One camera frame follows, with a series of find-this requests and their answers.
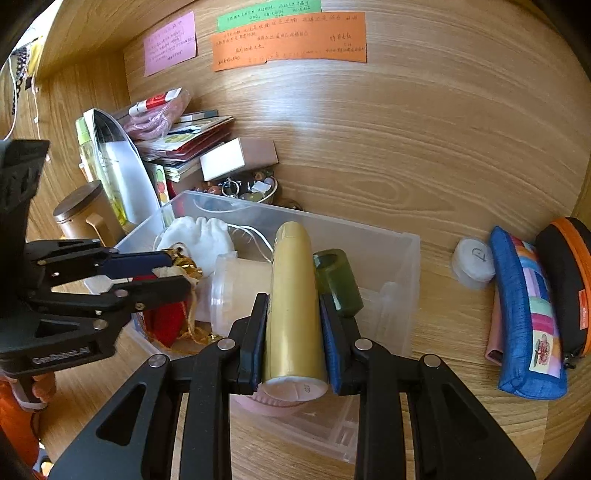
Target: key ring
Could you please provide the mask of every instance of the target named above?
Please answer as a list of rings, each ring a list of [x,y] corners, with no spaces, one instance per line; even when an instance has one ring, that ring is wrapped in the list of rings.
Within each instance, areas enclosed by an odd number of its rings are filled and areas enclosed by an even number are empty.
[[[230,197],[233,199],[237,199],[239,192],[240,192],[240,184],[236,180],[227,179],[222,184],[222,194],[224,195],[224,197]]]

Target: mug handle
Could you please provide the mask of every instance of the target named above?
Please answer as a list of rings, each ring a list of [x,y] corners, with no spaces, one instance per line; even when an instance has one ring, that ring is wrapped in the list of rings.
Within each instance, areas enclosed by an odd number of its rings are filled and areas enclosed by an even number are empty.
[[[104,246],[114,247],[116,245],[117,241],[107,227],[105,219],[98,213],[91,213],[88,217],[86,217],[86,223],[95,229],[96,234],[99,236],[100,241]]]

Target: bottle cap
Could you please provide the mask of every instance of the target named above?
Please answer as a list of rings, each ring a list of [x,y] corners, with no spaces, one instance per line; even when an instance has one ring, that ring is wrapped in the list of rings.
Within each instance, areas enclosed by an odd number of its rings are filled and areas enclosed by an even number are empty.
[[[84,145],[86,142],[90,141],[90,132],[88,131],[88,126],[86,125],[84,118],[76,120],[76,134],[78,135],[79,145]]]
[[[452,271],[465,287],[472,290],[485,288],[495,276],[490,247],[475,238],[462,238],[453,253]]]

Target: stack of books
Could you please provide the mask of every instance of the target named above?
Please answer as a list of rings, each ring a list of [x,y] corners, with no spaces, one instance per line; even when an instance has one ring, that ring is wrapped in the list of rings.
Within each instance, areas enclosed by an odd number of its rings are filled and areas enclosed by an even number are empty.
[[[230,136],[233,121],[232,116],[218,116],[217,110],[188,113],[165,137],[137,141],[135,146],[146,169],[164,172],[168,190],[178,193],[203,180],[201,155],[223,144]]]
[[[224,140],[230,135],[230,125],[234,121],[232,116],[216,116],[203,120],[196,120],[183,124],[184,132],[173,132],[164,138],[142,140],[135,143],[139,153],[145,160],[155,158],[174,158],[180,161],[190,161],[209,150],[212,145]]]

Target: printed logo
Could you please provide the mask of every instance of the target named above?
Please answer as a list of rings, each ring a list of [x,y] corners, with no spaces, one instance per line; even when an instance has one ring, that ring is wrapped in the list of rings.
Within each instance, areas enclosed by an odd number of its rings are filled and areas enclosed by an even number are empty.
[[[589,306],[587,305],[587,294],[584,290],[579,291],[579,330],[589,327]]]
[[[483,262],[486,261],[486,254],[484,253],[482,248],[473,248],[472,255],[474,255],[476,258],[482,260]]]
[[[69,352],[53,353],[47,356],[34,356],[31,361],[35,365],[48,364],[50,362],[57,362],[59,360],[65,360],[67,358],[74,358],[77,356],[88,355],[90,353],[90,347],[84,346],[80,349],[73,349]]]

